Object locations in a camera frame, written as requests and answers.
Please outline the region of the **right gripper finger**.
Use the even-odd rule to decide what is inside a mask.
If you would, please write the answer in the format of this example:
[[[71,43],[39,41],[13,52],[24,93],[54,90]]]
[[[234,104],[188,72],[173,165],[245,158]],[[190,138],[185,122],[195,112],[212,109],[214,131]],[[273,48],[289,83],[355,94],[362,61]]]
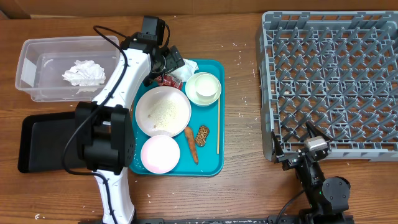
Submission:
[[[322,137],[326,142],[330,142],[332,138],[321,132],[314,124],[312,124],[310,121],[307,121],[305,123],[306,128],[307,128],[307,133],[310,138],[315,138],[315,137]]]
[[[282,160],[282,158],[284,157],[284,152],[279,144],[279,140],[275,135],[275,132],[272,131],[271,136],[274,143],[274,149],[272,152],[272,162],[276,164]]]

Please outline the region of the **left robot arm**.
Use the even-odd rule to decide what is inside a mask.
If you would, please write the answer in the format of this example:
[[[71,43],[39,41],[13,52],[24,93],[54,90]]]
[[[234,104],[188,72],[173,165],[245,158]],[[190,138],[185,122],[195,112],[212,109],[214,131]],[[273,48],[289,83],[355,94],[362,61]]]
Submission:
[[[136,142],[130,109],[142,83],[182,67],[176,47],[169,47],[161,34],[149,31],[127,36],[119,62],[103,90],[90,103],[75,109],[78,158],[86,175],[97,181],[103,204],[102,223],[133,223],[135,208],[129,196],[127,168]]]

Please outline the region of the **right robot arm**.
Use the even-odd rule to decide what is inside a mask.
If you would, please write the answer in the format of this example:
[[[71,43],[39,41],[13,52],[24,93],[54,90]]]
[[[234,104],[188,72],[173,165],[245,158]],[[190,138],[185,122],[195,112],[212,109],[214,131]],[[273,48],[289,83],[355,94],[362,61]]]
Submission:
[[[328,156],[331,138],[322,133],[311,122],[305,123],[309,138],[304,148],[291,155],[285,155],[274,132],[272,161],[281,163],[283,170],[294,169],[302,184],[302,190],[290,199],[276,217],[268,217],[271,223],[316,223],[349,224],[354,223],[352,216],[346,216],[349,209],[351,185],[343,177],[325,178],[318,161]],[[284,214],[287,207],[302,194],[305,194],[310,208],[301,209],[296,216]]]

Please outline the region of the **red sauce packet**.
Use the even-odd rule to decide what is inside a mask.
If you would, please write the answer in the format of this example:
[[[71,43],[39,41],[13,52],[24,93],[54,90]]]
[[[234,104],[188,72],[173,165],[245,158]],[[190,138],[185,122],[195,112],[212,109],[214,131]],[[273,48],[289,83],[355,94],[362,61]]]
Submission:
[[[158,76],[155,81],[159,86],[170,86],[179,90],[183,87],[183,81],[171,75]]]

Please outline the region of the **white cup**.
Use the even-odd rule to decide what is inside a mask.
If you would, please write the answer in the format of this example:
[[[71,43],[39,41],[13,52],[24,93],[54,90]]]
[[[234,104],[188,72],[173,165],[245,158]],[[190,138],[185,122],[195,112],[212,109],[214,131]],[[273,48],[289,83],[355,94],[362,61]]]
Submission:
[[[211,74],[202,74],[195,81],[195,91],[203,100],[212,99],[220,89],[219,81]]]

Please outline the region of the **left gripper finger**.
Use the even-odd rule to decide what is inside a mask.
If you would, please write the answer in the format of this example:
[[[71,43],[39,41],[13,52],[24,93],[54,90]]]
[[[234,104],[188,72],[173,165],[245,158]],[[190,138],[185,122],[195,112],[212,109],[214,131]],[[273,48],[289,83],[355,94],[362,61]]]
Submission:
[[[158,81],[159,74],[150,74],[145,77],[143,84],[145,87],[152,85]]]
[[[173,72],[174,70],[183,67],[185,65],[185,62],[180,55],[180,52],[176,48],[176,46],[172,46],[171,48],[168,49],[168,52],[166,53],[165,56],[165,72],[170,73]]]

